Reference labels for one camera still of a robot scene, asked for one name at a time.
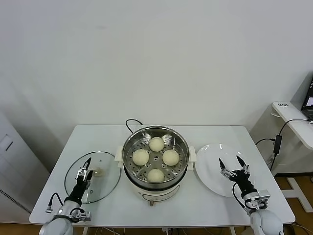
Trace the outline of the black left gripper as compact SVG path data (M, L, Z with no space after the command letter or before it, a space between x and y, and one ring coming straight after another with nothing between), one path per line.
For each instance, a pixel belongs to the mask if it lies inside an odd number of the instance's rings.
M88 182L91 180L93 176L93 171L89 171L88 168L91 163L91 158L88 158L87 161L83 164L82 167L77 172L77 182L74 186L72 192L68 197L65 198L65 201L72 201L76 203L81 203L82 197L87 189Z

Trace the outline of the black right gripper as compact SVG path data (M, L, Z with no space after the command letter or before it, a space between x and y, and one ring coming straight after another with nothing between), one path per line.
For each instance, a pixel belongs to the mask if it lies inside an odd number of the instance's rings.
M249 180L250 173L249 173L249 165L245 163L245 161L239 157L236 156L239 164L241 165L241 170L234 170L230 171L226 168L221 158L219 158L219 164L221 168L221 174L224 177L231 177L231 181L237 183L239 186L239 189L241 190L241 196L246 196L247 194L256 192L257 189L254 188L254 185Z

